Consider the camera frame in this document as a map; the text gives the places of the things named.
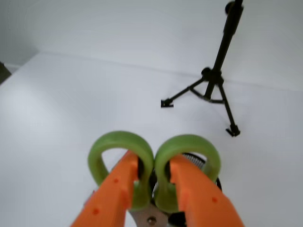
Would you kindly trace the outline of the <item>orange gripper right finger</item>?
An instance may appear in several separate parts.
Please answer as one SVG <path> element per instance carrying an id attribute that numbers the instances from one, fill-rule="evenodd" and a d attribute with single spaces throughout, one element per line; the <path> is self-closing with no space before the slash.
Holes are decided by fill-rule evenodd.
<path id="1" fill-rule="evenodd" d="M 243 227 L 231 201 L 197 166 L 182 155 L 170 160 L 178 210 L 188 227 Z"/>

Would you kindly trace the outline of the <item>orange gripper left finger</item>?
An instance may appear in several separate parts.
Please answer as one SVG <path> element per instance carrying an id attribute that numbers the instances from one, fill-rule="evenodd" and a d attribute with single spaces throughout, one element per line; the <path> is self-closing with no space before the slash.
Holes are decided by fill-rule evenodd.
<path id="1" fill-rule="evenodd" d="M 138 157 L 127 151 L 85 204 L 73 227 L 123 227 L 132 206 L 134 182 L 138 180 Z"/>

